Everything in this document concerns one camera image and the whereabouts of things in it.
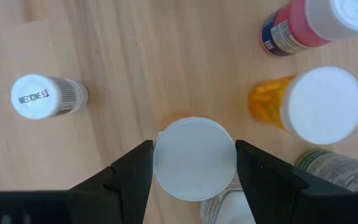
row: wood grain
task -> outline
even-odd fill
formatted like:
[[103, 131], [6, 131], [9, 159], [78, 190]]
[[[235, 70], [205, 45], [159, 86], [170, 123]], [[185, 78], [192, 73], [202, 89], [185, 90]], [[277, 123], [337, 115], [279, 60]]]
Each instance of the wood grain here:
[[[68, 189], [154, 139], [175, 114], [203, 116], [294, 162], [311, 146], [252, 120], [256, 83], [323, 65], [358, 80], [358, 38], [294, 57], [261, 49], [264, 19], [286, 0], [0, 0], [0, 190]], [[10, 103], [17, 77], [82, 81], [88, 107], [29, 121]], [[358, 159], [358, 128], [328, 147]], [[200, 223], [197, 203], [153, 182], [145, 223]]]

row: translucent plastic container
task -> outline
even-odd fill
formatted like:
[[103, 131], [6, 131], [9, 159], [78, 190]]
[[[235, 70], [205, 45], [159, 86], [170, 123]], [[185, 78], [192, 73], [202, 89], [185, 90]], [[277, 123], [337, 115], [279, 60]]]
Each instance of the translucent plastic container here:
[[358, 125], [358, 82], [336, 67], [259, 84], [248, 103], [257, 121], [294, 132], [314, 144], [338, 142]]

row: pill bottle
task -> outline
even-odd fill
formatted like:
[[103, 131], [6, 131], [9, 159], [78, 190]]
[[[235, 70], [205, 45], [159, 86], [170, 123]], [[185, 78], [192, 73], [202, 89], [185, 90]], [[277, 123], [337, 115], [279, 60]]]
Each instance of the pill bottle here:
[[358, 82], [345, 70], [321, 67], [256, 85], [248, 105], [257, 121], [332, 144], [358, 126]]
[[237, 151], [229, 133], [206, 118], [179, 119], [158, 134], [153, 171], [170, 195], [198, 202], [222, 192], [237, 167]]
[[80, 82], [31, 74], [13, 84], [11, 101], [23, 117], [45, 119], [83, 108], [88, 101], [88, 91]]
[[304, 153], [295, 166], [351, 192], [358, 192], [358, 160], [315, 149]]
[[255, 223], [237, 174], [219, 195], [201, 202], [200, 213], [203, 224]]
[[262, 26], [262, 47], [288, 56], [358, 35], [358, 0], [292, 0]]

